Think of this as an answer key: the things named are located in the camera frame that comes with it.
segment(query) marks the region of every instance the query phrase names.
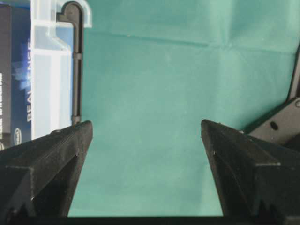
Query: product box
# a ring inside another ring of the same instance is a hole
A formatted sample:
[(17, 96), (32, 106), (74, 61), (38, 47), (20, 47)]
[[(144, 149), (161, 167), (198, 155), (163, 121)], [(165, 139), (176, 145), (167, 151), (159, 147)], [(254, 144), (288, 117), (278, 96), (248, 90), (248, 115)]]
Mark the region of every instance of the product box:
[(0, 4), (0, 150), (30, 140), (30, 10)]

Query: screw hole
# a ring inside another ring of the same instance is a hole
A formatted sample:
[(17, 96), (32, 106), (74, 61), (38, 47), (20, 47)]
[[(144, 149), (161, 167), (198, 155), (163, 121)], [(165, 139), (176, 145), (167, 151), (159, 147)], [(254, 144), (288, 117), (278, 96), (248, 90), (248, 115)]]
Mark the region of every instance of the screw hole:
[(271, 128), (272, 128), (273, 130), (278, 130), (278, 129), (279, 129), (277, 123), (275, 123), (274, 121), (272, 121), (272, 122), (270, 123), (270, 126), (271, 126)]

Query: clear plastic container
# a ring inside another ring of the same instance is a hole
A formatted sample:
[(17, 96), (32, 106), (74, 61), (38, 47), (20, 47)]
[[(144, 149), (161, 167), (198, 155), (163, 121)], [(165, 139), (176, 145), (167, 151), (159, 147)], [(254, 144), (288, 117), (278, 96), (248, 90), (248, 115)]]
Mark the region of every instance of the clear plastic container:
[[(32, 139), (71, 125), (71, 24), (56, 22), (56, 13), (69, 0), (5, 0), (31, 10)], [(92, 27), (92, 12), (85, 0), (84, 26)]]

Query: green cloth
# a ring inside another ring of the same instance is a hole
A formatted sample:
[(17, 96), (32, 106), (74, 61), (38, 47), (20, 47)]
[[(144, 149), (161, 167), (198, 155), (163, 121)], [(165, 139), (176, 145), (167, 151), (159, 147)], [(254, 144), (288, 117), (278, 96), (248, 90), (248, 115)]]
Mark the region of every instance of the green cloth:
[(221, 215), (201, 141), (281, 104), (299, 0), (89, 0), (83, 115), (94, 126), (70, 216)]

